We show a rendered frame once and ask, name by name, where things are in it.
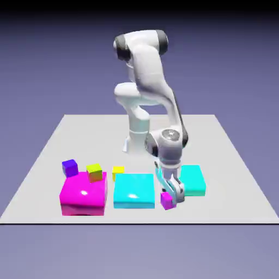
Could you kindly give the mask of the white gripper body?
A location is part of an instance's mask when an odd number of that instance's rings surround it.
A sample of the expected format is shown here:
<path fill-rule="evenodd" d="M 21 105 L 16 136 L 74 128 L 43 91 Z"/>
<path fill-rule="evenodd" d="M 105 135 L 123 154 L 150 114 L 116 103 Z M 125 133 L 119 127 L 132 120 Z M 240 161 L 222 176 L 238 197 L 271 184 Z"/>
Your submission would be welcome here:
<path fill-rule="evenodd" d="M 162 189 L 170 194 L 173 203 L 181 203 L 185 199 L 185 187 L 179 178 L 180 166 L 178 168 L 165 168 L 155 161 L 155 174 Z"/>

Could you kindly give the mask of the small purple cube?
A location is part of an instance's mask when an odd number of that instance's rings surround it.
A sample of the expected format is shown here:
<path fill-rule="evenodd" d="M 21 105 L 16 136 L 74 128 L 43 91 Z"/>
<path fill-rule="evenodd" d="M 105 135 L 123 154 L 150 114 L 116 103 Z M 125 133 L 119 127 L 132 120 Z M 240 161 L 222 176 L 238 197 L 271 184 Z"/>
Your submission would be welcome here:
<path fill-rule="evenodd" d="M 168 192 L 161 192 L 160 202 L 165 210 L 170 210 L 176 207 L 173 203 L 171 195 Z"/>

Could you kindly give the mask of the small yellow cube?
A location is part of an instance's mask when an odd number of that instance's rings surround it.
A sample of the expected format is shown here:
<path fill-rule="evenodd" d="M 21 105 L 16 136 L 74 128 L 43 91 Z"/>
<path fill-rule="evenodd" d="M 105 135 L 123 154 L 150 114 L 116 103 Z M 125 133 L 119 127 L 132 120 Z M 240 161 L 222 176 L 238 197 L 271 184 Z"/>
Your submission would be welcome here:
<path fill-rule="evenodd" d="M 124 173 L 124 166 L 113 166 L 113 169 L 112 169 L 112 179 L 113 181 L 116 180 L 116 175 L 117 174 L 122 174 Z"/>

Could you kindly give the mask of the small yellow-green cube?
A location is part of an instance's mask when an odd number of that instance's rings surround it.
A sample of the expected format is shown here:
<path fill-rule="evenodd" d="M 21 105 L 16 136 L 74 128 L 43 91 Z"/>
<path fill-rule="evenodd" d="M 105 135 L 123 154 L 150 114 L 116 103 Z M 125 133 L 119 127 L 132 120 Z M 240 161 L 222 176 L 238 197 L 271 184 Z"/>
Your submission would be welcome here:
<path fill-rule="evenodd" d="M 87 165 L 86 171 L 90 183 L 102 180 L 102 168 L 98 163 Z"/>

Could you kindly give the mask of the small blue cube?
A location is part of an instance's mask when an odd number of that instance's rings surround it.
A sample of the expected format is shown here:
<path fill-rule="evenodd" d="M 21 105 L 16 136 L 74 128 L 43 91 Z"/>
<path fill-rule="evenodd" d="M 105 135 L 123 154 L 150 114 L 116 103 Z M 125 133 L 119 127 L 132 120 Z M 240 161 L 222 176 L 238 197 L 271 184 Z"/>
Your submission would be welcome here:
<path fill-rule="evenodd" d="M 74 159 L 63 161 L 62 169 L 67 178 L 78 175 L 78 165 Z"/>

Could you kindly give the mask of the large cyan box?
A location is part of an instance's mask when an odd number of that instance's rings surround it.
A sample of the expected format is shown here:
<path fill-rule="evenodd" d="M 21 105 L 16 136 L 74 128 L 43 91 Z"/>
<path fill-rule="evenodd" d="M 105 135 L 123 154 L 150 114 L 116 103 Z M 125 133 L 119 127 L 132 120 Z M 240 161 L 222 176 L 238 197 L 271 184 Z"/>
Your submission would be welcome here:
<path fill-rule="evenodd" d="M 185 196 L 205 196 L 206 183 L 199 165 L 182 165 L 180 180 L 184 184 Z"/>
<path fill-rule="evenodd" d="M 154 209 L 153 174 L 117 174 L 114 182 L 113 206 L 116 209 Z"/>

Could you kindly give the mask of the large magenta box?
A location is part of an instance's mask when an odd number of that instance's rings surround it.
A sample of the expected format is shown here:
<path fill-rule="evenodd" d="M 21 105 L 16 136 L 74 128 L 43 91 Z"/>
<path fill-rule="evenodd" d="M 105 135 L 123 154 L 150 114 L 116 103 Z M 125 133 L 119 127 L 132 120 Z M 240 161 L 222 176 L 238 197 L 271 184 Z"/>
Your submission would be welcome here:
<path fill-rule="evenodd" d="M 66 178 L 59 194 L 63 216 L 103 216 L 107 200 L 107 173 L 90 183 L 86 172 Z"/>

